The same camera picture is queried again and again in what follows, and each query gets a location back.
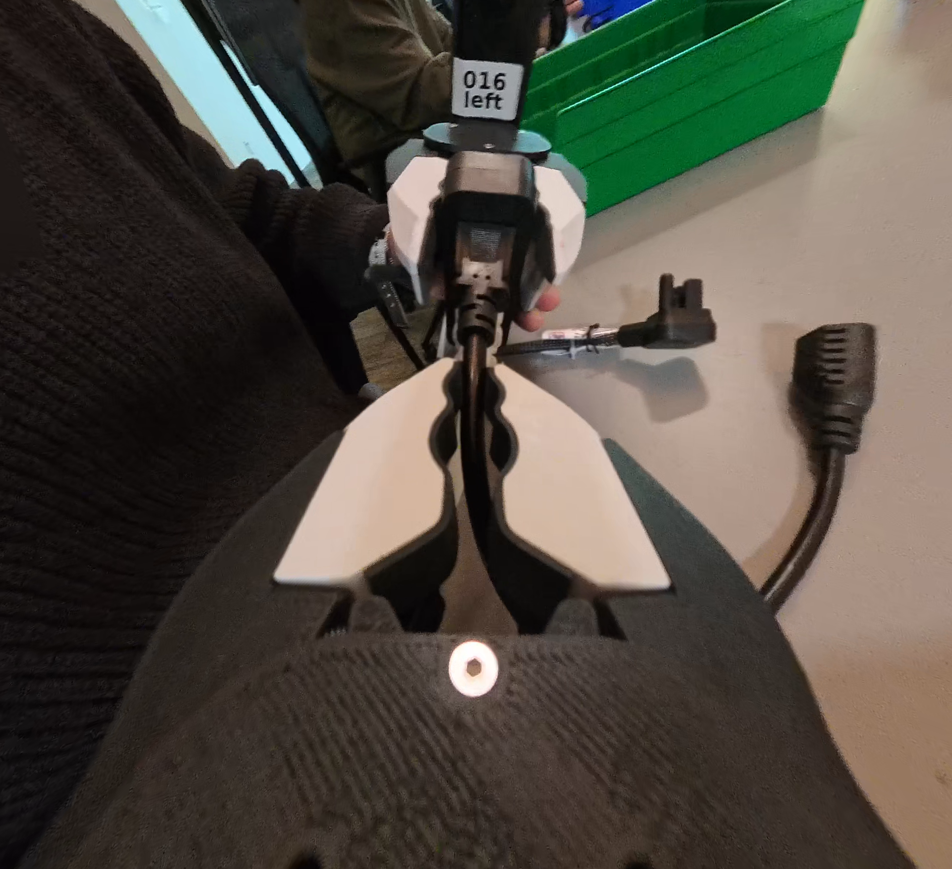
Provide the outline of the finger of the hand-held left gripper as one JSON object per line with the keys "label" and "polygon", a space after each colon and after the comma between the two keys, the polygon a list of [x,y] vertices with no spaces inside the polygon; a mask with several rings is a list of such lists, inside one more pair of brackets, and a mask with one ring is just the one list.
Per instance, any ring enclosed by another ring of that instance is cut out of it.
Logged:
{"label": "finger of the hand-held left gripper", "polygon": [[389,243],[418,302],[447,301],[456,276],[456,233],[446,202],[443,155],[411,159],[387,193]]}
{"label": "finger of the hand-held left gripper", "polygon": [[585,236],[588,184],[563,155],[534,166],[541,233],[533,236],[520,282],[520,310],[529,312],[541,295],[562,285],[577,261]]}

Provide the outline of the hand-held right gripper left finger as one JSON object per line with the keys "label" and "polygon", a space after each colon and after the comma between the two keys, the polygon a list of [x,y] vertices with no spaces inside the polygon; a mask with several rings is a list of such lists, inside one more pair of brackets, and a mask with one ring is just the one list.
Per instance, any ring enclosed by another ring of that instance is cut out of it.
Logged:
{"label": "hand-held right gripper left finger", "polygon": [[456,561],[456,449],[444,358],[350,423],[273,573],[280,585],[438,588]]}

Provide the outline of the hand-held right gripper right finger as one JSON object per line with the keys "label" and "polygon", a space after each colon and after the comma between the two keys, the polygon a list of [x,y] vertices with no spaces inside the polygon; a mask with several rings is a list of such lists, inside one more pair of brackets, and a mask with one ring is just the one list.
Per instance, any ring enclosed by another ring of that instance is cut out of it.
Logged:
{"label": "hand-held right gripper right finger", "polygon": [[491,371],[490,456],[504,536],[570,579],[609,593],[670,590],[671,579],[600,435],[507,365]]}

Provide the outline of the person's left forearm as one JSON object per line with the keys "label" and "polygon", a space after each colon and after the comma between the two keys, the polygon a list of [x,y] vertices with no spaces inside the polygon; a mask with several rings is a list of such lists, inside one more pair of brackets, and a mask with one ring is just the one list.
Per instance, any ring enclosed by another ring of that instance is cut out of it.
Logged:
{"label": "person's left forearm", "polygon": [[385,205],[346,184],[293,187],[250,160],[224,169],[213,190],[314,336],[375,306],[365,274],[387,263]]}

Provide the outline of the grey desk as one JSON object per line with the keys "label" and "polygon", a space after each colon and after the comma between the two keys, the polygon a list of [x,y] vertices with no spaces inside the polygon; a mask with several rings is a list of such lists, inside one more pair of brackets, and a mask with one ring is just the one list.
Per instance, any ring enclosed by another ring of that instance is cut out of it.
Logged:
{"label": "grey desk", "polygon": [[796,339],[877,328],[861,448],[779,619],[919,867],[950,867],[950,270],[950,0],[867,0],[827,105],[589,221],[550,319],[640,320],[670,272],[703,279],[717,342],[513,361],[761,582],[810,501]]}

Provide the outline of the person's left hand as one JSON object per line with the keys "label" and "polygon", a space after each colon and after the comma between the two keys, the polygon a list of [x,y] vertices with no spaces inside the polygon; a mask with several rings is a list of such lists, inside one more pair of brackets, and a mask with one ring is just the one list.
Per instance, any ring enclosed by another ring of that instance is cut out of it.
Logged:
{"label": "person's left hand", "polygon": [[543,327],[545,316],[557,309],[560,303],[559,288],[550,286],[541,292],[531,310],[517,314],[515,324],[529,333],[539,331]]}

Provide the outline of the green plastic bin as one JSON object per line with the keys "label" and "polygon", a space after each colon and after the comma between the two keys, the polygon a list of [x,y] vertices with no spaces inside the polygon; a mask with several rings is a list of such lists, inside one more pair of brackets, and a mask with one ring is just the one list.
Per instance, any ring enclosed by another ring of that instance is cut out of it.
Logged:
{"label": "green plastic bin", "polygon": [[537,60],[524,127],[592,217],[822,108],[866,0],[654,0]]}

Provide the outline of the black office chair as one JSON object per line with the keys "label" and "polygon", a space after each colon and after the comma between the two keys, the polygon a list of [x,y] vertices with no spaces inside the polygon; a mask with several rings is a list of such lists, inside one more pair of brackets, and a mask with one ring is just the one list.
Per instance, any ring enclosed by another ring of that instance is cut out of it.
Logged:
{"label": "black office chair", "polygon": [[262,90],[324,184],[348,178],[306,71],[293,0],[179,0],[250,108]]}

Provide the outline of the person's torso in black sweater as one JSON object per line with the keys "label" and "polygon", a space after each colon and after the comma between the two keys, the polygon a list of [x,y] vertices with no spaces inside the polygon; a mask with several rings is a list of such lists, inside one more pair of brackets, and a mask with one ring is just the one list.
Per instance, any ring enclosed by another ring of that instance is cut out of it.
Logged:
{"label": "person's torso in black sweater", "polygon": [[2,273],[2,867],[75,793],[155,628],[360,404],[213,190],[232,169],[73,0],[1,0],[39,252]]}

